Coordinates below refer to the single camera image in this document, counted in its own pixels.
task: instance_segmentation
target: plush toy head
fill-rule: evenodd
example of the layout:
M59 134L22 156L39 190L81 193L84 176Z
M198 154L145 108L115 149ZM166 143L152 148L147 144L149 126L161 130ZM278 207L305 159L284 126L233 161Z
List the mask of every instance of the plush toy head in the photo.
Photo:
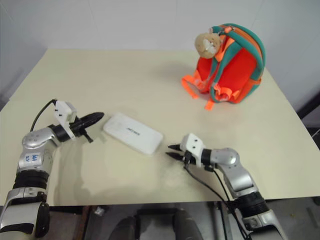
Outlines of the plush toy head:
M194 45L200 57L211 59L219 51L221 40L217 33L202 33L196 37Z

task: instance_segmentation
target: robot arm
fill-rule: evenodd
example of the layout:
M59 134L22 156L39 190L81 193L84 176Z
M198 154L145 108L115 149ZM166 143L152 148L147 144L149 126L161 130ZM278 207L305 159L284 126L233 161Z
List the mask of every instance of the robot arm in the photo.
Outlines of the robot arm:
M239 154L232 148L206 149L200 138L190 133L181 144L168 146L171 149L185 152L185 164L204 165L205 170L213 172L217 168L223 173L224 182L234 198L234 204L242 215L242 221L248 231L253 231L255 239L286 240L287 237L272 209L269 209L249 172L242 166ZM182 160L177 153L169 156Z
M7 194L0 215L0 240L30 240L41 238L48 232L47 182L53 153L62 142L75 137L84 135L91 142L85 128L104 116L102 112L95 112L77 118L71 106L56 101L55 114L63 118L58 118L60 124L31 131L22 139L23 151L13 189Z

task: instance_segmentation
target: orange backpack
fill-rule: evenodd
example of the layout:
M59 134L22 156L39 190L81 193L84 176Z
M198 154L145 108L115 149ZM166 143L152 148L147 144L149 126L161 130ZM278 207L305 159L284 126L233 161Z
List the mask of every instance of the orange backpack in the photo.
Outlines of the orange backpack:
M211 110L214 103L240 103L260 84L266 64L264 45L249 29L233 23L212 27L222 44L213 58L200 57L196 70L182 78L182 86L192 96L198 95L188 83L196 86L210 100L205 109Z

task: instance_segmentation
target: beige table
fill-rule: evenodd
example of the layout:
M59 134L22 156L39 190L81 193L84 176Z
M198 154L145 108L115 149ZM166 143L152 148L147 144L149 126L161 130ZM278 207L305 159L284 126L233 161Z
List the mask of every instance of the beige table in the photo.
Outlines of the beige table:
M187 133L209 148L236 149L266 199L320 195L320 153L272 76L244 102L216 104L192 99L180 79L193 72L195 52L54 50L46 52L0 113L0 204L12 188L22 137L52 98L71 102L78 116L102 111L105 117L82 137L57 150L48 203L101 205L214 201L217 197L165 155L167 144ZM146 156L102 132L115 112L127 114L164 134L154 156ZM57 124L47 109L36 129ZM192 168L222 189L215 176Z

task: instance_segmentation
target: white power bank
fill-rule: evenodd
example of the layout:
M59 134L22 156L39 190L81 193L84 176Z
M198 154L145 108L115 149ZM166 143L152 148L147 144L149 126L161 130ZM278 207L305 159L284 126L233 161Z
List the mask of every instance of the white power bank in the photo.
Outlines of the white power bank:
M151 155L164 136L122 113L113 115L103 126L103 130L141 153Z

